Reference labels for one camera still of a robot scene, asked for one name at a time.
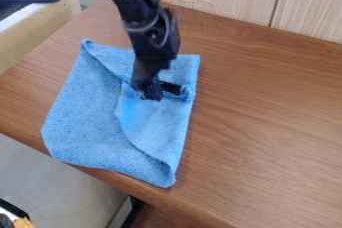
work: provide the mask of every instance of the towel fold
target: towel fold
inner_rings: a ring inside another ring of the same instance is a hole
[[[134,52],[84,40],[79,57],[51,108],[42,135],[61,161],[117,171],[160,187],[176,182],[200,57],[180,55],[163,81],[182,94],[141,100],[130,85]]]

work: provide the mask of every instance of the blue towel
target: blue towel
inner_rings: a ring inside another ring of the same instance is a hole
[[[42,129],[46,147],[61,161],[117,171],[160,187],[176,182],[200,57],[180,56],[160,79],[182,94],[141,100],[130,86],[134,52],[82,43],[79,57]]]

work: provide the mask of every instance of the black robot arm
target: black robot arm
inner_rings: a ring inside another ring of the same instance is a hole
[[[1,3],[54,3],[59,0],[0,0]],[[169,69],[177,57],[180,38],[177,22],[160,0],[113,0],[136,54],[132,85],[143,99],[161,100],[163,91],[180,94],[181,86],[160,81],[158,74]]]

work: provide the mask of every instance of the wooden table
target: wooden table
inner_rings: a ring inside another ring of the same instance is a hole
[[[177,184],[80,169],[207,227],[342,227],[342,46],[177,12],[182,52],[202,56]],[[86,10],[1,77],[1,133],[48,153],[40,129],[83,38],[129,46],[114,5]]]

